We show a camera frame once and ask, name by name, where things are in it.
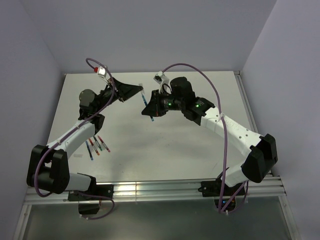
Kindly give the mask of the light blue pen cap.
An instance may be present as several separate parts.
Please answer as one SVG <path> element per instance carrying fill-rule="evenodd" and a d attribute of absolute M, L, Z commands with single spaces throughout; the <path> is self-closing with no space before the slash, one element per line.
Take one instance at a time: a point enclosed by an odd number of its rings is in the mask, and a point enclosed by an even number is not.
<path fill-rule="evenodd" d="M 142 84 L 142 83 L 139 83 L 138 85 L 139 85 L 139 87 L 140 87 L 140 92 L 141 92 L 141 94 L 144 95 L 144 94 L 145 94 L 145 90 L 144 90 L 143 84 Z"/>

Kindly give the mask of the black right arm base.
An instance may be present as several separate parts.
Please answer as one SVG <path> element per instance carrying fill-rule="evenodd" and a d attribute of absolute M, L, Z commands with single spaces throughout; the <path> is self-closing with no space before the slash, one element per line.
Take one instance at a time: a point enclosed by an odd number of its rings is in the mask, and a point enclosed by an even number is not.
<path fill-rule="evenodd" d="M 217 197 L 217 199 L 214 200 L 214 203 L 216 208 L 218 209 L 221 186 L 222 186 L 222 181 L 220 179 L 210 180 L 210 181 L 201 181 L 200 187 L 198 188 L 197 191 L 200 192 L 202 194 L 202 197 L 204 198 Z M 221 208 L 224 208 L 226 206 L 226 208 L 223 210 L 225 213 L 232 212 L 237 208 L 237 201 L 235 197 L 231 200 L 229 204 L 227 204 L 230 197 L 232 197 L 235 193 L 236 193 L 235 196 L 246 197 L 248 194 L 248 184 L 245 183 L 244 185 L 242 185 L 242 183 L 238 183 L 233 187 L 228 187 L 226 184 L 224 185 Z"/>

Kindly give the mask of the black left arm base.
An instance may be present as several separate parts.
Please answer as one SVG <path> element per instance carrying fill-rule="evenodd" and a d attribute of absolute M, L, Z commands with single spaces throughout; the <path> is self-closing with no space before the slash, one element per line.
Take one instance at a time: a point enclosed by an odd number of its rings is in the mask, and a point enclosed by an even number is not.
<path fill-rule="evenodd" d="M 108 214 L 114 209 L 113 193 L 113 184 L 98 184 L 93 189 L 84 192 L 78 190 L 70 191 L 67 200 L 69 202 L 78 202 L 78 213 L 82 217 L 96 219 L 99 218 L 97 214 L 103 201 L 111 202 L 111 209 L 107 212 Z"/>

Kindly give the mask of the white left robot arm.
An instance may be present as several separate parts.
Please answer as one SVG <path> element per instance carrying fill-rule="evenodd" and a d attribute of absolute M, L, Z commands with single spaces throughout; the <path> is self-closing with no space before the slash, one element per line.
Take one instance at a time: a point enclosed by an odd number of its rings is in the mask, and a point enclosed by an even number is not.
<path fill-rule="evenodd" d="M 100 114 L 115 101 L 125 102 L 143 90 L 141 85 L 131 85 L 112 79 L 96 94 L 85 89 L 79 94 L 79 118 L 75 125 L 57 140 L 47 145 L 36 145 L 32 151 L 26 177 L 28 186 L 46 196 L 66 191 L 79 191 L 86 200 L 96 197 L 98 188 L 93 176 L 70 173 L 69 157 L 103 126 L 105 117 Z"/>

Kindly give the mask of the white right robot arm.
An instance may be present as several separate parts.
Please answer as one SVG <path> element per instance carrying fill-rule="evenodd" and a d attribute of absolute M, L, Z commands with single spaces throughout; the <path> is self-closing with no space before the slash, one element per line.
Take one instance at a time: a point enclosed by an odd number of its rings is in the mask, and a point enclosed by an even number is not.
<path fill-rule="evenodd" d="M 272 135 L 253 132 L 221 113 L 212 102 L 196 96 L 186 77 L 169 80 L 160 73 L 154 80 L 159 89 L 151 92 L 142 115 L 155 118 L 168 111 L 181 111 L 186 119 L 225 138 L 227 144 L 232 144 L 244 156 L 241 163 L 222 171 L 216 183 L 220 194 L 229 194 L 234 186 L 245 181 L 260 183 L 276 164 L 277 146 Z"/>

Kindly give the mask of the red capped pen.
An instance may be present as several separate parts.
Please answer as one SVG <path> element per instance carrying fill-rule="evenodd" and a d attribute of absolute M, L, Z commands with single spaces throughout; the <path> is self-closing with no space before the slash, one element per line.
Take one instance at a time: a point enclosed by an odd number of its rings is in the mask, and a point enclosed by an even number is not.
<path fill-rule="evenodd" d="M 97 150 L 96 146 L 94 145 L 93 141 L 92 141 L 90 138 L 89 138 L 89 142 L 90 142 L 93 150 L 95 151 L 95 153 L 96 153 L 98 156 L 100 156 L 99 151 Z"/>

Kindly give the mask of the green capped pen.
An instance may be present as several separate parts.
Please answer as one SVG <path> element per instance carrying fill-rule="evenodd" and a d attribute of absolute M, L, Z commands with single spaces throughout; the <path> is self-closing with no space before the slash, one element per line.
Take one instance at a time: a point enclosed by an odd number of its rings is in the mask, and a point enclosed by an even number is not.
<path fill-rule="evenodd" d="M 97 147 L 99 148 L 99 150 L 100 150 L 100 151 L 103 151 L 103 149 L 102 149 L 102 147 L 101 147 L 101 145 L 100 145 L 100 143 L 99 143 L 98 139 L 97 139 L 95 136 L 93 136 L 93 139 L 94 139 L 95 144 L 96 144 L 96 145 L 97 145 Z"/>

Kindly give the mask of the magenta capped pen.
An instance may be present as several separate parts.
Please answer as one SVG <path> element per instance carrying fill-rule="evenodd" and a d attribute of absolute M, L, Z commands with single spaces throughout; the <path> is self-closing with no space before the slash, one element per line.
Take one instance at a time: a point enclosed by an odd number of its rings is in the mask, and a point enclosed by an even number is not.
<path fill-rule="evenodd" d="M 100 140 L 100 142 L 102 143 L 103 147 L 110 153 L 111 150 L 109 149 L 109 147 L 106 145 L 106 143 L 103 141 L 103 139 L 98 135 L 97 136 L 98 139 Z"/>

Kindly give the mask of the dark blue capped pen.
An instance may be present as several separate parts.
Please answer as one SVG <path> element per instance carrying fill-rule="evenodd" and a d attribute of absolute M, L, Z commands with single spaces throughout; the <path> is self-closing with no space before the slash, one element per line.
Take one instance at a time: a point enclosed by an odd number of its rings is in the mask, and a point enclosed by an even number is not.
<path fill-rule="evenodd" d="M 88 151 L 88 154 L 89 154 L 89 157 L 90 157 L 90 160 L 93 161 L 94 158 L 93 158 L 93 155 L 92 155 L 92 152 L 91 152 L 91 149 L 90 149 L 90 146 L 89 146 L 89 143 L 88 141 L 86 140 L 85 141 L 85 144 L 86 144 L 86 148 L 87 148 L 87 151 Z"/>

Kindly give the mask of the aluminium side rail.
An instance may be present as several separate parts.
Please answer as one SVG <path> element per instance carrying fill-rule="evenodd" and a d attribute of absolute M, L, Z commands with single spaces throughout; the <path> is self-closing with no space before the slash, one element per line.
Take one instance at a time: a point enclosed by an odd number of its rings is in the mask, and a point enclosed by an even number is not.
<path fill-rule="evenodd" d="M 242 99 L 243 104 L 244 104 L 246 115 L 248 117 L 250 129 L 253 132 L 257 133 L 258 132 L 258 128 L 257 128 L 256 122 L 255 122 L 254 116 L 253 116 L 253 112 L 252 112 L 252 109 L 251 109 L 251 106 L 250 106 L 250 103 L 249 103 L 249 100 L 248 100 L 244 85 L 243 85 L 243 81 L 242 81 L 242 78 L 241 78 L 240 71 L 234 71 L 233 73 L 234 73 L 235 80 L 236 80 L 236 83 L 237 83 L 238 88 L 239 88 L 241 99 Z"/>

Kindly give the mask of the aluminium front rail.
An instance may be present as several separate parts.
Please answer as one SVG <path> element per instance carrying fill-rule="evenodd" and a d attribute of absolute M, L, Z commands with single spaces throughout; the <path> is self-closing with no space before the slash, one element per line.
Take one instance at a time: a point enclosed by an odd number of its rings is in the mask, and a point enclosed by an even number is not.
<path fill-rule="evenodd" d="M 204 200 L 203 194 L 198 191 L 201 179 L 187 180 L 157 180 L 157 181 L 127 181 L 113 182 L 112 199 L 116 203 L 126 202 L 160 202 L 160 201 L 187 201 Z M 249 182 L 248 197 L 282 197 L 287 193 L 279 176 L 267 175 L 261 183 Z M 68 199 L 69 193 L 52 194 L 42 198 L 31 187 L 27 189 L 24 205 L 50 204 L 97 204 L 98 200 Z"/>

